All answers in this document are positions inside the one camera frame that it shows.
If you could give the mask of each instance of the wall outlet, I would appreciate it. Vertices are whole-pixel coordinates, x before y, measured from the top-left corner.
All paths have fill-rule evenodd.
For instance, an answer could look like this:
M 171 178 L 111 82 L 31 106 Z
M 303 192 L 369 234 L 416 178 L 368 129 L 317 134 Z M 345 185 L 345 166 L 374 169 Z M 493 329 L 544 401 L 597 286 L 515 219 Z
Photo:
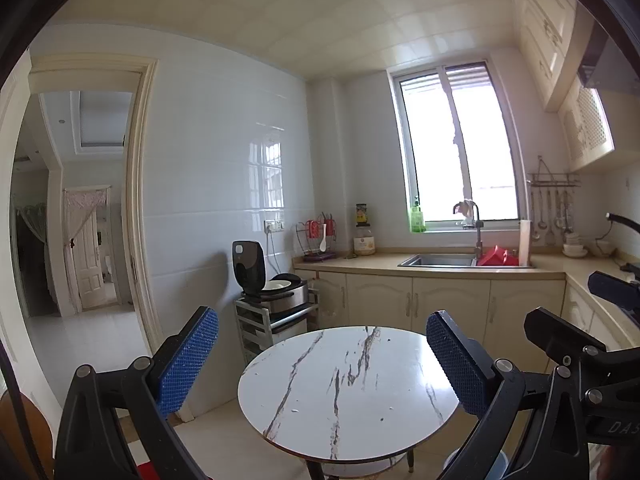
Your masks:
M 269 233 L 279 233 L 280 231 L 284 231 L 284 220 L 265 220 L 264 221 L 264 232 Z

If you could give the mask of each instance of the white plate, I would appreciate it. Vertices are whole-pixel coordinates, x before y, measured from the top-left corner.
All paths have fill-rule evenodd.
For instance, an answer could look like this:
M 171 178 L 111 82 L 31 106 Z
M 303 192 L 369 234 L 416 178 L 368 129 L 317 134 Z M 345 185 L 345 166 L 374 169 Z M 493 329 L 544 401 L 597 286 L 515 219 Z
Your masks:
M 278 290 L 279 288 L 285 288 L 289 285 L 291 285 L 291 282 L 287 280 L 269 280 L 264 284 L 262 290 Z
M 577 253 L 577 252 L 576 253 L 566 253 L 566 252 L 562 251 L 562 254 L 564 254 L 564 256 L 568 256 L 569 258 L 584 258 L 587 255 L 588 252 L 589 251 L 587 249 L 583 249 L 579 253 Z

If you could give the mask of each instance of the window frame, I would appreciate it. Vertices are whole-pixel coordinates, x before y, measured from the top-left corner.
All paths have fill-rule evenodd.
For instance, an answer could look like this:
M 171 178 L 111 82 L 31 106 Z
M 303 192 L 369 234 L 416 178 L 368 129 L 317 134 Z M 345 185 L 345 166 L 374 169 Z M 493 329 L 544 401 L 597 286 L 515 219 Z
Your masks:
M 418 70 L 413 69 L 411 71 L 399 72 L 395 74 L 390 74 L 390 78 L 392 80 L 392 91 L 394 94 L 396 110 L 398 113 L 398 126 L 399 126 L 399 137 L 401 143 L 401 151 L 402 151 L 402 162 L 404 165 L 404 176 L 405 176 L 405 191 L 406 191 L 406 202 L 407 202 L 407 213 L 409 215 L 409 211 L 411 210 L 412 205 L 414 204 L 415 196 L 420 196 L 418 192 L 418 181 L 417 181 L 417 170 L 415 166 L 415 158 L 414 158 L 414 147 L 411 141 L 411 132 L 409 128 L 409 121 L 406 114 L 406 107 L 404 104 L 404 95 L 402 94 L 401 83 L 404 81 L 408 81 L 411 79 L 415 79 L 422 76 L 433 75 L 435 73 L 440 77 L 440 83 L 442 85 L 445 94 L 447 95 L 447 100 L 449 101 L 449 109 L 451 111 L 451 116 L 453 120 L 453 125 L 455 129 L 454 134 L 454 143 L 458 147 L 458 153 L 460 156 L 460 166 L 462 170 L 462 179 L 463 179 L 463 189 L 465 193 L 465 198 L 467 191 L 469 196 L 473 196 L 471 182 L 470 182 L 470 173 L 468 170 L 468 162 L 466 160 L 466 149 L 464 143 L 464 137 L 462 135 L 462 128 L 460 126 L 460 118 L 458 117 L 458 111 L 456 109 L 456 105 L 453 99 L 453 94 L 451 90 L 451 86 L 449 83 L 449 79 L 446 75 L 447 69 L 452 68 L 460 68 L 464 66 L 473 66 L 484 64 L 487 73 L 489 75 L 489 80 L 491 81 L 492 86 L 494 87 L 494 91 L 496 97 L 498 99 L 498 105 L 500 106 L 500 111 L 502 113 L 502 121 L 505 126 L 505 131 L 507 134 L 507 142 L 509 145 L 509 149 L 511 152 L 511 165 L 513 168 L 513 177 L 514 177 L 514 185 L 515 185 L 515 193 L 516 193 L 516 209 L 517 209 L 517 218 L 513 219 L 484 219 L 485 228 L 488 230 L 517 230 L 519 229 L 520 219 L 523 218 L 522 212 L 528 211 L 529 207 L 527 205 L 527 201 L 523 199 L 526 196 L 526 193 L 522 193 L 522 189 L 526 189 L 525 183 L 525 173 L 524 173 L 524 162 L 522 160 L 522 152 L 520 150 L 520 143 L 518 141 L 518 137 L 515 131 L 515 127 L 513 124 L 513 119 L 511 117 L 511 108 L 506 99 L 506 94 L 504 89 L 500 85 L 499 81 L 494 78 L 493 72 L 494 67 L 489 59 L 487 58 L 475 58 L 475 59 L 465 59 L 465 60 L 452 60 L 447 63 L 439 63 L 436 65 L 425 66 Z M 462 220 L 437 220 L 437 221 L 426 221 L 425 222 L 428 230 L 427 232 L 432 231 L 457 231 L 461 229 Z

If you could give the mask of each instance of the window pane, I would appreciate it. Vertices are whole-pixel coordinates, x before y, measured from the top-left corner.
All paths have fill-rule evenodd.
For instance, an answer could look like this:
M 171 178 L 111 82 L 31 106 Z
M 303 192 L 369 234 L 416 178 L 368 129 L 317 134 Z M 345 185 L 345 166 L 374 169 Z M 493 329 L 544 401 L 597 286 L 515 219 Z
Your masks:
M 420 206 L 426 221 L 453 220 L 462 200 L 462 170 L 447 95 L 438 74 L 400 83 L 411 143 Z
M 447 69 L 465 141 L 473 200 L 485 220 L 518 217 L 511 149 L 484 64 Z

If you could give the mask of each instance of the blue textured gripper pad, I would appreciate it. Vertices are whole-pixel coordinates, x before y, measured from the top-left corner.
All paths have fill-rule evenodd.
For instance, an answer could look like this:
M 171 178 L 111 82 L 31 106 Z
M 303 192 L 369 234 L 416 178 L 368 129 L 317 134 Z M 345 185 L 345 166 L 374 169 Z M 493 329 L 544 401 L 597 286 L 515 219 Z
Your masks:
M 488 408 L 482 375 L 436 314 L 427 319 L 427 342 L 467 413 L 482 418 Z
M 156 402 L 162 416 L 180 409 L 217 339 L 218 314 L 210 308 L 160 379 Z

